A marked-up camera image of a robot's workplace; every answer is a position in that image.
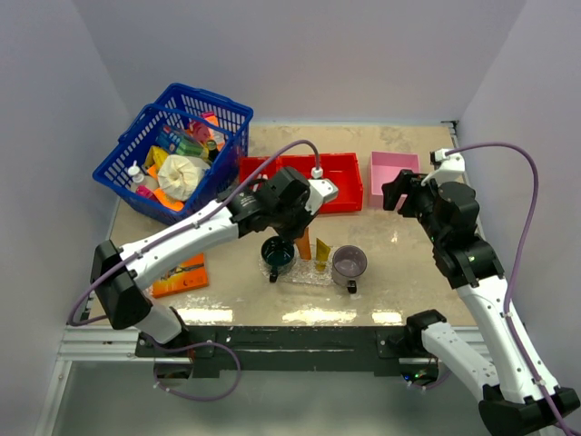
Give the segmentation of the orange toothpaste tube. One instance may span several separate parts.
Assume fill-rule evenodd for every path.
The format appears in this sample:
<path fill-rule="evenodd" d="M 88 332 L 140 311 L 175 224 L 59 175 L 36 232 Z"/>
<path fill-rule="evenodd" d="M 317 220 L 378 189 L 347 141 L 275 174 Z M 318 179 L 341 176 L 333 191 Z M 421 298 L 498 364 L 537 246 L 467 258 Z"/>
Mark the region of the orange toothpaste tube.
<path fill-rule="evenodd" d="M 295 240 L 299 256 L 303 261 L 310 261 L 312 259 L 310 249 L 310 235 L 309 228 L 306 228 L 303 235 Z"/>

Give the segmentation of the dark green mug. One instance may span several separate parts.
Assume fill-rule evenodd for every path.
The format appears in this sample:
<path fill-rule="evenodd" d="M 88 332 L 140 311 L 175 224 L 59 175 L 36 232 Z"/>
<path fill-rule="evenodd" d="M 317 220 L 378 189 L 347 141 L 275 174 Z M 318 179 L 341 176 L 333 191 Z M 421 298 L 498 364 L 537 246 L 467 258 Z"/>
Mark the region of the dark green mug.
<path fill-rule="evenodd" d="M 288 273 L 294 266 L 294 244 L 280 236 L 272 236 L 263 243 L 261 258 L 268 270 L 269 282 L 275 283 L 280 276 Z"/>

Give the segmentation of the yellow toothpaste tube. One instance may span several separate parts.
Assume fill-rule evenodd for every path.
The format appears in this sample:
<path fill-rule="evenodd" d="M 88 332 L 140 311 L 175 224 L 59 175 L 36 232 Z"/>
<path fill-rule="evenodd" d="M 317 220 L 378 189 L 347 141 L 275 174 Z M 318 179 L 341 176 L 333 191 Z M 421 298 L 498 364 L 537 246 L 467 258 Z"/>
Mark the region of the yellow toothpaste tube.
<path fill-rule="evenodd" d="M 321 239 L 317 238 L 315 256 L 315 269 L 317 272 L 322 273 L 326 270 L 329 257 L 330 247 Z"/>

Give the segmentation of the clear textured acrylic holder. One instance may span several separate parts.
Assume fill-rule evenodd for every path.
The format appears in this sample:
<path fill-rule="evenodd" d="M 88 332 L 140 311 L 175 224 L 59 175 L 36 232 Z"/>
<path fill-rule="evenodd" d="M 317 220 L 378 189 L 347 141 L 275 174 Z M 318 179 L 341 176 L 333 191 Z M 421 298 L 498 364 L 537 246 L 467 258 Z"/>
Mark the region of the clear textured acrylic holder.
<path fill-rule="evenodd" d="M 290 270 L 284 273 L 280 279 L 284 282 L 309 286 L 322 287 L 334 284 L 331 278 L 330 261 L 327 262 L 327 268 L 324 272 L 317 272 L 315 269 L 315 259 L 303 261 L 301 258 L 297 258 Z"/>

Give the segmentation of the grey-purple mug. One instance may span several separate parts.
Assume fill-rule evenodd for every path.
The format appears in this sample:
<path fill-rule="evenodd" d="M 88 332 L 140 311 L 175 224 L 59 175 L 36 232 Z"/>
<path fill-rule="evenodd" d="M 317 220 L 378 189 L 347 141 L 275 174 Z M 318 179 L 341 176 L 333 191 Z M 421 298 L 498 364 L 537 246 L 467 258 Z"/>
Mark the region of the grey-purple mug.
<path fill-rule="evenodd" d="M 349 294 L 355 294 L 358 291 L 357 280 L 367 267 L 367 256 L 359 247 L 343 245 L 332 256 L 331 279 L 346 288 Z"/>

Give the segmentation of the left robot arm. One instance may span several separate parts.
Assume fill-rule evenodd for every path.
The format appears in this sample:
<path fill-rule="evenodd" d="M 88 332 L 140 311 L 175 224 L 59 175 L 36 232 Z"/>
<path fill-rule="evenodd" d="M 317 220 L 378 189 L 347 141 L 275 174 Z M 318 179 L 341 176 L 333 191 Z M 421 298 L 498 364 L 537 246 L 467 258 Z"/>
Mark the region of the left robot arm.
<path fill-rule="evenodd" d="M 291 167 L 257 188 L 239 185 L 198 213 L 123 248 L 112 242 L 94 252 L 92 284 L 115 330 L 136 327 L 168 356 L 182 354 L 188 334 L 178 314 L 152 301 L 147 289 L 173 267 L 208 249 L 272 228 L 286 241 L 300 238 L 336 193 L 323 179 L 306 179 Z"/>

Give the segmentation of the clear textured oval tray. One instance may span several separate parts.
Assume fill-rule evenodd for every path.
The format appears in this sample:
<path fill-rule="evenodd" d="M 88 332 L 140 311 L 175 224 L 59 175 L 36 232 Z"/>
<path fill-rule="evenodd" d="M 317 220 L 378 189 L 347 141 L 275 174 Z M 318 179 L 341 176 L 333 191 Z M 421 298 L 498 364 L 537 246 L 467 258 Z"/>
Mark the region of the clear textured oval tray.
<path fill-rule="evenodd" d="M 366 254 L 353 245 L 330 250 L 326 262 L 301 260 L 295 248 L 288 244 L 261 248 L 260 268 L 269 283 L 290 282 L 314 286 L 337 284 L 350 293 L 357 292 L 357 281 L 366 272 Z"/>

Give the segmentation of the pink drawer box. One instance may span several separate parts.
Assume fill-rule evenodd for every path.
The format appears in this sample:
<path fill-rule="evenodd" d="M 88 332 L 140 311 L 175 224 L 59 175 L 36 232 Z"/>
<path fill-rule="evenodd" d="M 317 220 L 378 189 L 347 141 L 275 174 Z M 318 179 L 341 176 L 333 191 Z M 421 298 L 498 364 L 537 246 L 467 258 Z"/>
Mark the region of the pink drawer box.
<path fill-rule="evenodd" d="M 411 170 L 418 173 L 419 156 L 396 152 L 371 152 L 369 159 L 369 207 L 382 208 L 382 185 L 393 182 L 401 170 Z"/>

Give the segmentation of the red right bin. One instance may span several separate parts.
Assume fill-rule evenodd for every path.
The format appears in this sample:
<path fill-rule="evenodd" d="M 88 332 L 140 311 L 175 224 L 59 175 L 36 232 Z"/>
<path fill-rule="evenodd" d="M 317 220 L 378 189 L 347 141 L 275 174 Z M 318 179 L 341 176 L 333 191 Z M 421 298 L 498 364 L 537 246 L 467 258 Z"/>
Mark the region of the red right bin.
<path fill-rule="evenodd" d="M 325 178 L 339 189 L 337 198 L 324 204 L 321 213 L 355 213 L 362 209 L 363 183 L 355 153 L 322 154 L 320 163 Z"/>

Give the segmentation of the red middle bin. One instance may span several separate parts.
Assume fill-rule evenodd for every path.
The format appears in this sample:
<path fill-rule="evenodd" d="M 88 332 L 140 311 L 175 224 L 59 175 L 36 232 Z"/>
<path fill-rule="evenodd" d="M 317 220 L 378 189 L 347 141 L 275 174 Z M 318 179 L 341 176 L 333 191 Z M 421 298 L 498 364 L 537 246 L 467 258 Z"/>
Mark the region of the red middle bin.
<path fill-rule="evenodd" d="M 276 160 L 276 170 L 280 170 L 283 167 L 292 167 L 306 179 L 311 179 L 311 172 L 315 166 L 316 158 L 314 154 L 284 154 Z"/>

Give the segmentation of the red left bin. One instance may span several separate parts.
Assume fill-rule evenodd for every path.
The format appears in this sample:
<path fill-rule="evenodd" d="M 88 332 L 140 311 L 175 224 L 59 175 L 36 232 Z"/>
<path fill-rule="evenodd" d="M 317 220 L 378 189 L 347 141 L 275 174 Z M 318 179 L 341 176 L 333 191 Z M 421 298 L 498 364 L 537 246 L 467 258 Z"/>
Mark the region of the red left bin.
<path fill-rule="evenodd" d="M 246 188 L 252 192 L 258 192 L 262 187 L 276 183 L 276 173 L 281 168 L 281 159 L 277 157 L 269 162 L 268 165 L 264 165 L 267 160 L 266 156 L 241 158 L 239 163 L 239 182 L 243 183 L 249 180 Z"/>

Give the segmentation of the orange razor package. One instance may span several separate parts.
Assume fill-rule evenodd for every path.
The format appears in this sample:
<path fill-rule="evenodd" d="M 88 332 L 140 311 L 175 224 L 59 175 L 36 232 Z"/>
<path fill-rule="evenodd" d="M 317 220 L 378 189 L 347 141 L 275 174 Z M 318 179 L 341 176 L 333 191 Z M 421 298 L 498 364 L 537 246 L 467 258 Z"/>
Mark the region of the orange razor package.
<path fill-rule="evenodd" d="M 152 285 L 152 297 L 160 299 L 207 287 L 210 284 L 205 256 L 199 253 L 166 272 Z"/>

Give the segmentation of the white crumpled pouch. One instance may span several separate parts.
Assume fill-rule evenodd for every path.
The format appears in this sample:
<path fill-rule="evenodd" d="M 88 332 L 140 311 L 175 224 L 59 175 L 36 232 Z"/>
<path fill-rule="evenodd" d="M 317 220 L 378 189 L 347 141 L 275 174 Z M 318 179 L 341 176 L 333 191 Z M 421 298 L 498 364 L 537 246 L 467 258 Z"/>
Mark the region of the white crumpled pouch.
<path fill-rule="evenodd" d="M 209 169 L 210 166 L 199 157 L 171 154 L 158 170 L 158 184 L 165 194 L 186 202 Z"/>

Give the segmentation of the blue plastic basket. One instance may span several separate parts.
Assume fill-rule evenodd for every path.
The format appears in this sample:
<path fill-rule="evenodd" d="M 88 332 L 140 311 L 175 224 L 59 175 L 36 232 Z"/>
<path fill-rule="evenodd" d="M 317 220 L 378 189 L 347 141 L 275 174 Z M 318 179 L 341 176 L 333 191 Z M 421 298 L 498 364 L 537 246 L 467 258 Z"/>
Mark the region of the blue plastic basket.
<path fill-rule="evenodd" d="M 216 115 L 217 123 L 207 126 L 224 136 L 225 145 L 183 208 L 174 211 L 132 192 L 126 168 L 134 163 L 145 163 L 162 127 L 167 124 L 184 129 L 190 121 L 202 123 L 204 112 Z M 248 154 L 252 117 L 253 110 L 249 106 L 228 97 L 185 84 L 170 84 L 153 103 L 142 108 L 120 135 L 118 144 L 94 170 L 93 179 L 113 190 L 136 212 L 167 225 L 178 223 L 235 182 L 240 159 Z"/>

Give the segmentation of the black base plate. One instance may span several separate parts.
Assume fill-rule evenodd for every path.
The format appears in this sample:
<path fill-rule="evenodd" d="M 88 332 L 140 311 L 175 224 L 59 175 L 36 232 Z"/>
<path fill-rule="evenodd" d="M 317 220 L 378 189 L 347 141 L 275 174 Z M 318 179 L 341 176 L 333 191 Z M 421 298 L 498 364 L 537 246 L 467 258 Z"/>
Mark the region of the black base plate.
<path fill-rule="evenodd" d="M 370 372 L 427 385 L 446 373 L 442 362 L 405 343 L 402 326 L 192 326 L 190 338 L 156 348 L 138 336 L 136 355 L 152 358 L 165 376 L 216 378 L 236 363 L 250 372 Z"/>

